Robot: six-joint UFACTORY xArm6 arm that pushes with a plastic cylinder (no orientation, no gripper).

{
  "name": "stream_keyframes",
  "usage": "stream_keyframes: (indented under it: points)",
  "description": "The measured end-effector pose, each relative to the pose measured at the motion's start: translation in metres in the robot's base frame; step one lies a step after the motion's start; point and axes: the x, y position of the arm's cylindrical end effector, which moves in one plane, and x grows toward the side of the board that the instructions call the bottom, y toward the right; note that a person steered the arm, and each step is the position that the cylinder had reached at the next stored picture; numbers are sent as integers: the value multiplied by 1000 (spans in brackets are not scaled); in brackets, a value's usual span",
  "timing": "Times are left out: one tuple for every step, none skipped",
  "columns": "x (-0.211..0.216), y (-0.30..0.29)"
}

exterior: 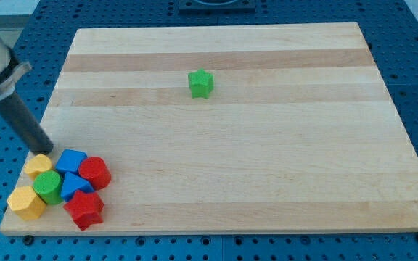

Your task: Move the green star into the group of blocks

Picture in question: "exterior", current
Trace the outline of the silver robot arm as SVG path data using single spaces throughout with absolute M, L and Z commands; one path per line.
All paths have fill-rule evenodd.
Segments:
M 54 144 L 15 90 L 31 70 L 31 64 L 21 62 L 0 37 L 0 115 L 31 152 L 48 154 Z

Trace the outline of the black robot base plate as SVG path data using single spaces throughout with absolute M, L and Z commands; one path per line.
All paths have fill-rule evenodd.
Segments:
M 179 14 L 255 11 L 256 0 L 178 0 Z

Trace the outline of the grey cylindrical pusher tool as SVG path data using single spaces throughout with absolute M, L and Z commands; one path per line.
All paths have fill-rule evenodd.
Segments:
M 17 93 L 0 101 L 0 115 L 34 154 L 49 154 L 54 144 Z

